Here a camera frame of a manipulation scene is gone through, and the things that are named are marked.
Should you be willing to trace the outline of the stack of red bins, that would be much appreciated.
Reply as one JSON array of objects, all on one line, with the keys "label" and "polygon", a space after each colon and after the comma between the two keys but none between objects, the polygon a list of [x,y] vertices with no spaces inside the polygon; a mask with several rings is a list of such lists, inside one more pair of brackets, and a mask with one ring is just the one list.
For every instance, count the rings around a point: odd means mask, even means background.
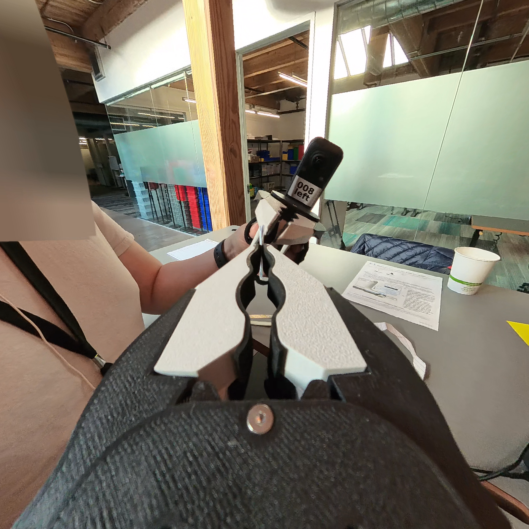
[{"label": "stack of red bins", "polygon": [[173,210],[175,221],[184,231],[203,231],[201,206],[198,188],[193,186],[173,185]]}]

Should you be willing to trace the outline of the stack of grey bins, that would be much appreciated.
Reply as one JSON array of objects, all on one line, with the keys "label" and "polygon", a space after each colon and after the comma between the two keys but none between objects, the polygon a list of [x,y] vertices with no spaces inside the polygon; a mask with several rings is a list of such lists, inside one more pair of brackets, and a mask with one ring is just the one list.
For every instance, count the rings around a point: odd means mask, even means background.
[{"label": "stack of grey bins", "polygon": [[127,184],[137,217],[169,228],[177,227],[166,184],[130,180]]}]

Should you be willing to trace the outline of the stack of blue bins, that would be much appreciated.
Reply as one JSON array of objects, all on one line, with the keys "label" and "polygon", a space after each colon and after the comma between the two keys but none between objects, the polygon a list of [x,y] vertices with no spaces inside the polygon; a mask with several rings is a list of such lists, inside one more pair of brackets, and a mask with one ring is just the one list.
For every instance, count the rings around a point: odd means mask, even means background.
[{"label": "stack of blue bins", "polygon": [[212,220],[211,220],[211,215],[210,215],[207,188],[198,187],[197,196],[198,196],[197,200],[199,204],[199,212],[201,215],[202,228],[203,230],[207,232],[211,232],[213,230],[213,227],[212,227]]}]

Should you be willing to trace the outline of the wooden meeting table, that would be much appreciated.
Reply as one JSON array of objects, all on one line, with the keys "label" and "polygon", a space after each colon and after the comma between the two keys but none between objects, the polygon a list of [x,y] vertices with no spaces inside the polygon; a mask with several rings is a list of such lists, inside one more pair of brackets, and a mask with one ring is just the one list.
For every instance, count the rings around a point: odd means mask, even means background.
[{"label": "wooden meeting table", "polygon": [[528,221],[511,218],[490,217],[481,215],[470,216],[470,226],[474,229],[469,247],[476,247],[477,241],[483,232],[509,233],[528,236]]}]

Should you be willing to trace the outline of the lined paper sheet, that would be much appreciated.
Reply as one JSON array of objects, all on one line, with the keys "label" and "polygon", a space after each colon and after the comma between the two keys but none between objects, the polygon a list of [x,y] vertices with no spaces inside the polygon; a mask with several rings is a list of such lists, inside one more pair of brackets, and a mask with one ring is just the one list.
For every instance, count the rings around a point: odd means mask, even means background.
[{"label": "lined paper sheet", "polygon": [[217,245],[218,243],[216,241],[206,239],[179,249],[169,251],[167,255],[176,261],[184,261],[202,255],[209,250],[215,249]]}]

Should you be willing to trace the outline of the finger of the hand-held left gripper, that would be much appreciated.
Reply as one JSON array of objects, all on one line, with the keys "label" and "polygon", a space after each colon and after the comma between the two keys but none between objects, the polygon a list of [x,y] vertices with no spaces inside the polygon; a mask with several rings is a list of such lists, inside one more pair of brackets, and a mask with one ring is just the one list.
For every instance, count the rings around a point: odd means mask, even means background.
[{"label": "finger of the hand-held left gripper", "polygon": [[287,239],[290,226],[290,204],[286,195],[273,191],[262,198],[255,211],[258,239]]},{"label": "finger of the hand-held left gripper", "polygon": [[296,217],[291,221],[279,220],[272,244],[292,246],[307,243],[315,236],[315,228],[318,226],[319,220],[314,221],[305,216]]}]

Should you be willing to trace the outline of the navy puffer jacket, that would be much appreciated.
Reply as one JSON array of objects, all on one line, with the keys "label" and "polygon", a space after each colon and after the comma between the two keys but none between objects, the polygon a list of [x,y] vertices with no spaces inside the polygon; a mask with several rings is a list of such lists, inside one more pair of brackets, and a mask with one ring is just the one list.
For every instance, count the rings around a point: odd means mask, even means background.
[{"label": "navy puffer jacket", "polygon": [[360,235],[351,252],[442,274],[450,273],[455,253],[448,248],[370,233]]}]

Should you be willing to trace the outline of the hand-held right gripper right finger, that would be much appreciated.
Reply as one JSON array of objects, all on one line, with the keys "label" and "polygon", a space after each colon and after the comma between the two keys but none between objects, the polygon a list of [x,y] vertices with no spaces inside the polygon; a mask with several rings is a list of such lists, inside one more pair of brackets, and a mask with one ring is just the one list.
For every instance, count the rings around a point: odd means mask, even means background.
[{"label": "hand-held right gripper right finger", "polygon": [[340,295],[272,245],[265,245],[264,254],[267,294],[276,308],[264,385],[267,396],[294,400],[314,380],[363,374],[367,363],[334,303]]}]

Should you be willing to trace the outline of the black hand trolley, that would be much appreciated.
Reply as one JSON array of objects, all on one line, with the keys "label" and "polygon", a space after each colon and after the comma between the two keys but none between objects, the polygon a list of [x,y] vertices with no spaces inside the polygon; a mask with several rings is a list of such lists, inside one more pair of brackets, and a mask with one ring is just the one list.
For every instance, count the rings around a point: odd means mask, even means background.
[{"label": "black hand trolley", "polygon": [[321,223],[325,232],[320,244],[325,247],[345,250],[343,228],[347,212],[347,202],[322,199]]}]

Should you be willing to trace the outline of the printed paper sheet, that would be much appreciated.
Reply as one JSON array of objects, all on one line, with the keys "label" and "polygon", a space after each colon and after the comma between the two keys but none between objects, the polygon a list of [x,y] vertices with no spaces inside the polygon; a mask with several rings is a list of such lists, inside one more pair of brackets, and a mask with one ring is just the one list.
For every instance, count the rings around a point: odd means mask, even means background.
[{"label": "printed paper sheet", "polygon": [[342,294],[396,318],[439,330],[441,277],[367,261]]}]

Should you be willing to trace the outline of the person's left hand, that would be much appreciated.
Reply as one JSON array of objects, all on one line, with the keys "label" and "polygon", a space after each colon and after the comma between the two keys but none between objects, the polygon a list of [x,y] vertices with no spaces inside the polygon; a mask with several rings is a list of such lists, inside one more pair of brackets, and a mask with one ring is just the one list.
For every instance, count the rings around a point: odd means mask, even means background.
[{"label": "person's left hand", "polygon": [[250,241],[253,240],[255,234],[259,230],[259,225],[254,223],[244,223],[238,227],[229,237],[223,241],[223,254],[228,261],[231,261],[236,256],[241,254],[246,248],[248,248],[249,243],[246,241],[245,233],[248,232],[248,237]]}]

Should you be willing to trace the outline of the white paper cup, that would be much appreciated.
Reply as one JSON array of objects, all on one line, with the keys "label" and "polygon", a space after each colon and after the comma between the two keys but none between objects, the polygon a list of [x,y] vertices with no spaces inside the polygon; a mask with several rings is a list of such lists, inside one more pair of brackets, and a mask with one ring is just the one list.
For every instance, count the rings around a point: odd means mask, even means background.
[{"label": "white paper cup", "polygon": [[458,294],[476,294],[494,265],[500,260],[500,255],[479,248],[454,249],[447,288]]}]

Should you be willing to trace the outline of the metal storage shelf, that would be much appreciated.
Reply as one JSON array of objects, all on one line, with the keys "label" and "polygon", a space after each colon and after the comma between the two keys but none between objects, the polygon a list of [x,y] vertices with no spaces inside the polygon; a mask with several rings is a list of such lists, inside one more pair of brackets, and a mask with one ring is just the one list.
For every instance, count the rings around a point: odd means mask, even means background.
[{"label": "metal storage shelf", "polygon": [[259,136],[249,138],[247,148],[250,198],[260,190],[285,192],[304,155],[304,141]]}]

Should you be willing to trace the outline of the lined paper piece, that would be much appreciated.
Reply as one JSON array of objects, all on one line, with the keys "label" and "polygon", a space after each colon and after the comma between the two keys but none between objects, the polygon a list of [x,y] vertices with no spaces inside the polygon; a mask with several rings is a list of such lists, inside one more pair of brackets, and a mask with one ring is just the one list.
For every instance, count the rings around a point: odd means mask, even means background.
[{"label": "lined paper piece", "polygon": [[264,267],[264,244],[265,244],[265,233],[264,233],[264,225],[259,225],[258,231],[255,235],[257,237],[258,245],[258,256],[259,256],[259,262],[257,271],[255,272],[255,282],[259,285],[267,285],[268,284],[268,276],[265,274],[265,267]]}]

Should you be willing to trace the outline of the light wooden post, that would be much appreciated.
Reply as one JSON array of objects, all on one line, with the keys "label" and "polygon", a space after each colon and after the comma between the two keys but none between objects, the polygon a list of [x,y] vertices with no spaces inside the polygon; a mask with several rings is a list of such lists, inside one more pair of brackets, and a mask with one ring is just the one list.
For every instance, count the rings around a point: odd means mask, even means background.
[{"label": "light wooden post", "polygon": [[246,222],[232,1],[183,1],[214,230]]}]

